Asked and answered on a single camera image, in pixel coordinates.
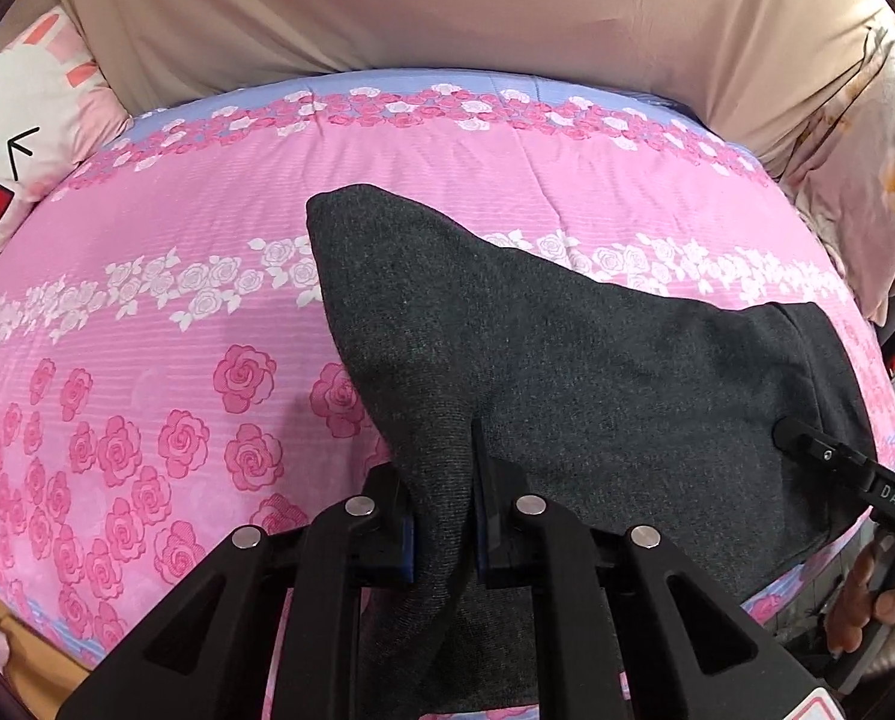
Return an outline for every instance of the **round metal pin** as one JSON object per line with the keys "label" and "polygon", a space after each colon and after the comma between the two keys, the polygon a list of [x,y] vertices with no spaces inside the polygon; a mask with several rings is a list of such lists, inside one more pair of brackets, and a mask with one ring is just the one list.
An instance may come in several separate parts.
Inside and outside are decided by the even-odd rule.
{"label": "round metal pin", "polygon": [[650,525],[638,525],[631,531],[631,541],[644,549],[654,549],[660,544],[660,533]]}
{"label": "round metal pin", "polygon": [[374,499],[368,498],[367,495],[355,495],[353,498],[348,498],[343,507],[351,517],[366,517],[367,514],[374,513]]}
{"label": "round metal pin", "polygon": [[252,525],[246,525],[243,528],[237,528],[230,541],[233,541],[234,546],[238,549],[252,549],[261,542],[261,532]]}
{"label": "round metal pin", "polygon": [[540,495],[521,495],[515,505],[521,514],[544,514],[547,509],[547,501]]}

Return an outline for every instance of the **floral border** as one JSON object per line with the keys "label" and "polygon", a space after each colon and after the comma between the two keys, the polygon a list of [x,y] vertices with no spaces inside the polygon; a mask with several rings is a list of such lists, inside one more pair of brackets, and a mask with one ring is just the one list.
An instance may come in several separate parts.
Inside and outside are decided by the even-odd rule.
{"label": "floral border", "polygon": [[196,121],[172,119],[138,142],[127,135],[100,151],[63,182],[52,200],[62,199],[70,190],[106,181],[118,170],[146,170],[167,154],[230,146],[270,128],[286,137],[311,124],[406,129],[436,119],[455,122],[468,132],[510,127],[573,141],[603,136],[624,151],[647,146],[693,165],[710,165],[720,175],[740,175],[762,186],[773,186],[770,176],[750,154],[678,118],[661,124],[636,108],[604,108],[578,95],[552,104],[532,100],[516,89],[478,94],[455,84],[437,83],[407,95],[367,86],[351,89],[348,94],[316,95],[304,90],[254,108],[225,105]]}
{"label": "floral border", "polygon": [[[521,230],[489,233],[484,240],[497,247],[518,248],[588,276],[601,283],[667,296],[675,283],[693,283],[699,298],[716,290],[739,290],[747,305],[763,302],[768,290],[782,298],[809,302],[833,296],[851,299],[844,283],[814,264],[782,263],[771,252],[734,247],[711,254],[696,240],[678,244],[672,238],[637,233],[636,244],[615,244],[583,250],[580,241],[556,230],[533,241]],[[167,316],[181,332],[214,314],[233,314],[250,295],[286,289],[298,308],[321,303],[321,284],[306,235],[279,240],[254,238],[237,254],[214,254],[185,264],[176,247],[146,259],[139,256],[105,269],[106,281],[74,283],[68,276],[26,291],[26,299],[0,295],[0,345],[16,335],[47,329],[53,343],[81,330],[96,314],[123,320],[139,311],[167,307]]]}

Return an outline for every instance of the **bed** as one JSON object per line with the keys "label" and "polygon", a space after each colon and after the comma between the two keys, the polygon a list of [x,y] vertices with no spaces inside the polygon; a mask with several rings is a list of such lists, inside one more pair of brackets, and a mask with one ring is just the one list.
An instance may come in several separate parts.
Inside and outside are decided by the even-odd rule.
{"label": "bed", "polygon": [[[0,598],[83,666],[234,527],[304,524],[386,460],[305,234],[306,199],[356,182],[597,281],[817,302],[895,467],[895,396],[825,250],[751,153],[665,100],[474,71],[199,100],[138,117],[0,258]],[[768,621],[851,536],[746,608]]]}

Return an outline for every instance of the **gray cloth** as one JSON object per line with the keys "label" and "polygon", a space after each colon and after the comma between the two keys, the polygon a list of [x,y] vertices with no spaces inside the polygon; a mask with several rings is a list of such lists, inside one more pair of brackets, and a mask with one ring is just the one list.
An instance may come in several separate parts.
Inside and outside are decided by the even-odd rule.
{"label": "gray cloth", "polygon": [[536,493],[610,531],[654,524],[739,601],[861,514],[771,440],[791,415],[876,455],[817,306],[598,284],[369,186],[307,209],[340,359],[417,510],[417,583],[364,618],[364,720],[537,701],[529,593],[474,579],[475,415]]}

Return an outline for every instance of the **white pillow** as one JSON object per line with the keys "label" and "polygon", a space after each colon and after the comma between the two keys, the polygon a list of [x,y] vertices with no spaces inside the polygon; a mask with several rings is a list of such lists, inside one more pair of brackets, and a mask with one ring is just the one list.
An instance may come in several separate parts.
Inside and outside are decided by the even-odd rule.
{"label": "white pillow", "polygon": [[0,52],[0,252],[33,204],[129,124],[63,8]]}

